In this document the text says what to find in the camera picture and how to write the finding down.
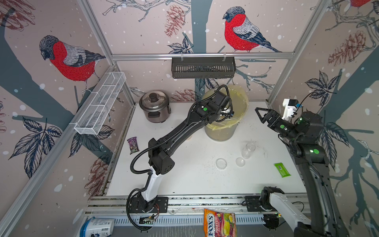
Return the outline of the clear jar with rice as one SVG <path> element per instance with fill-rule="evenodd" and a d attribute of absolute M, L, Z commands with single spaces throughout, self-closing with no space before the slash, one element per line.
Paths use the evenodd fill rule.
<path fill-rule="evenodd" d="M 253 153 L 256 150 L 256 145 L 253 142 L 247 143 L 242 149 L 241 155 L 244 159 L 249 159 L 252 157 Z"/>

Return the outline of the clear plastic jar lid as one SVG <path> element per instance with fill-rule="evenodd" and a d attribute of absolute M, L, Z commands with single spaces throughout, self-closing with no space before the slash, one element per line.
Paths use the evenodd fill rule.
<path fill-rule="evenodd" d="M 227 168 L 227 161 L 223 158 L 219 158 L 216 160 L 216 168 L 218 170 L 225 170 Z"/>
<path fill-rule="evenodd" d="M 244 158 L 237 158 L 235 160 L 235 163 L 238 167 L 244 167 L 245 166 L 245 159 Z"/>

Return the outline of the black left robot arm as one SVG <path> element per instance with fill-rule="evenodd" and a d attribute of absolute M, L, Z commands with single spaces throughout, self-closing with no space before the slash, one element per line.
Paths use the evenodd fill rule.
<path fill-rule="evenodd" d="M 131 191 L 126 202 L 126 212 L 133 199 L 137 200 L 137 208 L 143 212 L 154 209 L 158 197 L 158 189 L 163 175 L 171 171 L 175 165 L 171 156 L 175 151 L 198 130 L 214 122 L 222 122 L 234 115 L 233 103 L 228 86 L 219 86 L 212 95 L 195 102 L 190 107 L 187 117 L 176 128 L 159 140 L 151 139 L 148 148 L 138 153 L 130 164 L 134 174 L 147 174 L 148 178 L 143 188 Z M 138 159 L 148 154 L 150 169 L 136 170 Z"/>

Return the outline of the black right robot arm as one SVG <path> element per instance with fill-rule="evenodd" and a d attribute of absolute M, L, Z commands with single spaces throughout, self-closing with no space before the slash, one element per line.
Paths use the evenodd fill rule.
<path fill-rule="evenodd" d="M 329 159 L 324 148 L 317 143 L 323 130 L 322 117 L 306 111 L 290 123 L 273 109 L 257 107 L 255 111 L 261 123 L 267 123 L 278 133 L 297 166 L 307 191 L 311 218 L 300 212 L 277 187 L 264 187 L 260 197 L 262 209 L 275 209 L 295 237 L 348 237 L 332 194 Z"/>

